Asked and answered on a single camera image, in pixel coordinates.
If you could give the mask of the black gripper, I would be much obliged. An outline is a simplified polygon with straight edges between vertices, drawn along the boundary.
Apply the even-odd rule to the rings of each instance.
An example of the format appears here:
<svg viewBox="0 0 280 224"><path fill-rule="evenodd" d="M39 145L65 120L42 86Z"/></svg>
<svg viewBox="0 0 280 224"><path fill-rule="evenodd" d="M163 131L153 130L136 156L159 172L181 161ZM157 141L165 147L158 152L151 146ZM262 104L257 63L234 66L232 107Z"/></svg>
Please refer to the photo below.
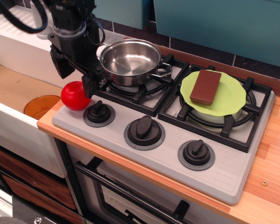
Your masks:
<svg viewBox="0 0 280 224"><path fill-rule="evenodd" d="M97 58L98 47L105 41L100 38L103 28L99 21L54 21L50 55L62 79L75 70L83 74L85 96L92 96L105 84L105 75Z"/></svg>

